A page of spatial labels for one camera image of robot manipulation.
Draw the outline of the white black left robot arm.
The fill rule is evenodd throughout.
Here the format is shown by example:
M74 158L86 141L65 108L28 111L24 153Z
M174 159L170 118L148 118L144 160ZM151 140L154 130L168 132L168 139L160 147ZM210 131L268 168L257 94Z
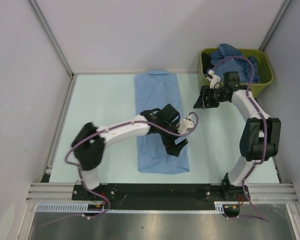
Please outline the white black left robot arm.
M97 168L101 164L107 147L132 137L159 136L163 152L178 157L188 141L184 138L196 127L196 122L188 114L181 118L180 113L171 105L164 108L144 110L134 118L108 126L96 127L86 123L71 144L70 152L77 162L83 194L90 200L100 196L100 181Z

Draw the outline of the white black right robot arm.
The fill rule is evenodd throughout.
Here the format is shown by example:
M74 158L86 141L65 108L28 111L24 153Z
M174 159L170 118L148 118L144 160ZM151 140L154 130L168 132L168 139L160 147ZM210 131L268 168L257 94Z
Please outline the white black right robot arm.
M240 83L237 72L227 72L220 78L209 70L206 77L210 84L201 87L193 107L211 109L230 102L245 120L239 142L240 157L233 169L225 174L219 190L223 199L234 201L247 193L245 182L257 167L277 155L282 124L262 110L248 86Z

